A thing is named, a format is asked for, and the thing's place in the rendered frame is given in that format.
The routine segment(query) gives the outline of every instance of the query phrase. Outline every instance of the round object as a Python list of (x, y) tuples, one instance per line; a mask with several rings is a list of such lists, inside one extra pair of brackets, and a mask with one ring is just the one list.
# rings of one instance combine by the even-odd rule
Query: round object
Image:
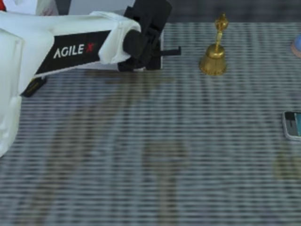
[(298, 35), (291, 45), (292, 52), (301, 58), (301, 34)]

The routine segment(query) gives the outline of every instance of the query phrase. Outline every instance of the white robot link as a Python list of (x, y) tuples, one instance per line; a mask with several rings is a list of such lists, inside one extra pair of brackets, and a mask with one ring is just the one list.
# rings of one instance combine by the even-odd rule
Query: white robot link
[(136, 0), (123, 16), (31, 16), (0, 12), (0, 157), (13, 144), (22, 96), (32, 95), (45, 76), (93, 62), (120, 71), (160, 68), (159, 38), (172, 10), (166, 0)]

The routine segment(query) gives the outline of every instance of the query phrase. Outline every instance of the phone screen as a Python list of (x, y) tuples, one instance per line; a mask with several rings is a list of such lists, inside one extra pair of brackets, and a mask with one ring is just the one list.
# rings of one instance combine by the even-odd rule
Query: phone screen
[(301, 112), (286, 112), (285, 123), (290, 136), (301, 137)]

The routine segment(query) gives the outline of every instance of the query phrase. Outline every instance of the bell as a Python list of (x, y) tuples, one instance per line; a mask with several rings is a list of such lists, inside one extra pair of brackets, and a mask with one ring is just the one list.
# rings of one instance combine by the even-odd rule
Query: bell
[(222, 40), (222, 31), (228, 27), (228, 20), (225, 14), (215, 21), (215, 27), (218, 31), (216, 43), (210, 45), (204, 57), (199, 63), (199, 68), (202, 72), (208, 75), (221, 75), (227, 69), (225, 60), (225, 49), (220, 45)]

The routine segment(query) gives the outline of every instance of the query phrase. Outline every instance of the bell body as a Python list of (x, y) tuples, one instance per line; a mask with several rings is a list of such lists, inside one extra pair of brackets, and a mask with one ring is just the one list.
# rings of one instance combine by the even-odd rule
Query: bell body
[(215, 44), (209, 46), (199, 63), (200, 70), (208, 75), (221, 75), (227, 69), (224, 48), (219, 45), (216, 50), (215, 47)]
[(301, 34), (291, 44), (292, 52), (299, 58), (301, 58)]

